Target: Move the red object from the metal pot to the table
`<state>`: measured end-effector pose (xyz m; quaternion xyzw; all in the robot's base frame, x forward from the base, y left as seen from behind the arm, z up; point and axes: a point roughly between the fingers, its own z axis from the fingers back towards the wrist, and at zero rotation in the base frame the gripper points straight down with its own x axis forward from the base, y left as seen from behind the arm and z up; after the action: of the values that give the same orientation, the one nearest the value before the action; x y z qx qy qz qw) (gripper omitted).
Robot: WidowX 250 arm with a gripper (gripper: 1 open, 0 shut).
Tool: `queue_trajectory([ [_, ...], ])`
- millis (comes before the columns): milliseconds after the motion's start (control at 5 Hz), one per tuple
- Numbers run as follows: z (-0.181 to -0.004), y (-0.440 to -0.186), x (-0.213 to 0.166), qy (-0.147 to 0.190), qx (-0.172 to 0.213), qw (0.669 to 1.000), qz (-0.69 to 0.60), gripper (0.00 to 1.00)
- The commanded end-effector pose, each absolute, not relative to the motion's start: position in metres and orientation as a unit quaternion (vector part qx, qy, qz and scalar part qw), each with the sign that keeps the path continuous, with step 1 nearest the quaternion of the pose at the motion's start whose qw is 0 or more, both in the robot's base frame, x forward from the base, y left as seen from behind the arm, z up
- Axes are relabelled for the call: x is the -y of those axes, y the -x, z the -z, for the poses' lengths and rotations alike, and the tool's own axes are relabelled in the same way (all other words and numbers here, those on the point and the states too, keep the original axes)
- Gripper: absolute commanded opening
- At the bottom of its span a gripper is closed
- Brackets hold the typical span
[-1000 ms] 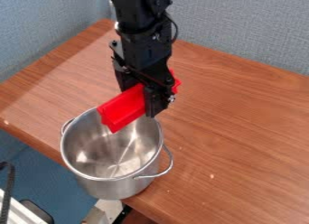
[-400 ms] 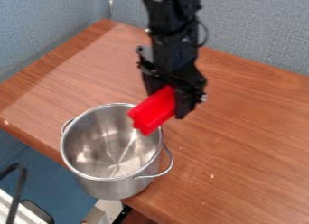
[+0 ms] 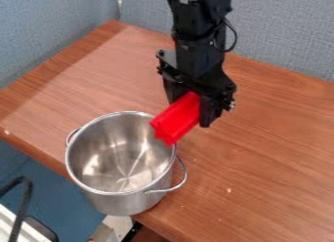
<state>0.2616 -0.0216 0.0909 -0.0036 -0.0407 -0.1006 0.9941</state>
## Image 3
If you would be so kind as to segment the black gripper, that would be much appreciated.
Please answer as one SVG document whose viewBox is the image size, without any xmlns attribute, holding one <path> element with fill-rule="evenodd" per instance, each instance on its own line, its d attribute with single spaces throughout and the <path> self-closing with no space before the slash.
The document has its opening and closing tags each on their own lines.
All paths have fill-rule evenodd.
<svg viewBox="0 0 334 242">
<path fill-rule="evenodd" d="M 170 103 L 187 92 L 199 94 L 199 126 L 209 128 L 225 111 L 235 107 L 237 84 L 223 70 L 225 56 L 233 47 L 226 47 L 225 37 L 175 42 L 174 50 L 159 50 L 158 73 Z"/>
</svg>

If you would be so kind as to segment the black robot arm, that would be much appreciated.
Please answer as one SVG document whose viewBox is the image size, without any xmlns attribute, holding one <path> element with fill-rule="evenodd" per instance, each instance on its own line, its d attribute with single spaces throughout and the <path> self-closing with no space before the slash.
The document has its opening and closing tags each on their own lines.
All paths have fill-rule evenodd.
<svg viewBox="0 0 334 242">
<path fill-rule="evenodd" d="M 223 70 L 225 56 L 234 50 L 226 35 L 233 0 L 167 0 L 175 49 L 157 52 L 158 73 L 170 102 L 186 93 L 199 96 L 199 126 L 207 128 L 235 105 L 238 86 Z"/>
</svg>

